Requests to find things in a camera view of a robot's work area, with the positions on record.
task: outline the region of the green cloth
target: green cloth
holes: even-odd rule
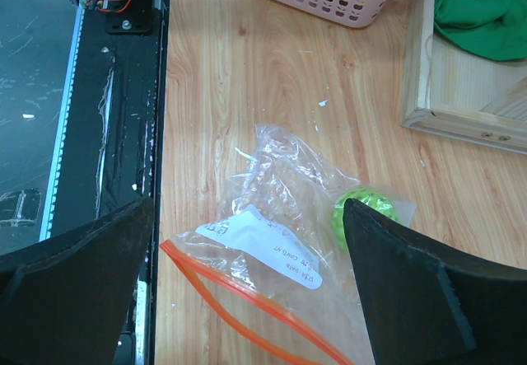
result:
[[[527,0],[436,0],[435,25],[478,56],[527,58]]]

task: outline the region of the ziplock bag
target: ziplock bag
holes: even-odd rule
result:
[[[371,185],[344,175],[287,130],[257,128],[249,171],[232,176],[218,221],[161,244],[230,326],[295,364],[374,363],[335,204]],[[409,225],[415,204],[375,187]]]

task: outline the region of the green plastic ball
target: green plastic ball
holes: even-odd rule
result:
[[[366,188],[365,186],[359,186],[353,190],[350,190],[337,200],[333,214],[331,216],[331,226],[333,227],[335,238],[337,239],[338,246],[343,250],[347,250],[343,217],[344,204],[348,199],[358,199],[366,206],[370,206],[386,217],[399,222],[399,215],[397,214],[397,211],[395,211],[394,205],[391,203],[391,200],[385,197],[383,194],[373,190],[372,188]]]

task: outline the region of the wood grain surface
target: wood grain surface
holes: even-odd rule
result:
[[[254,126],[280,124],[417,203],[412,227],[527,268],[527,157],[399,126],[408,1],[350,30],[271,0],[171,0],[161,240],[215,219]],[[321,101],[327,100],[325,106]],[[156,363],[278,364],[160,254]]]

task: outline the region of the wooden frame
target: wooden frame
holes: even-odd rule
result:
[[[496,63],[434,35],[434,0],[412,0],[403,126],[527,153],[527,61]]]

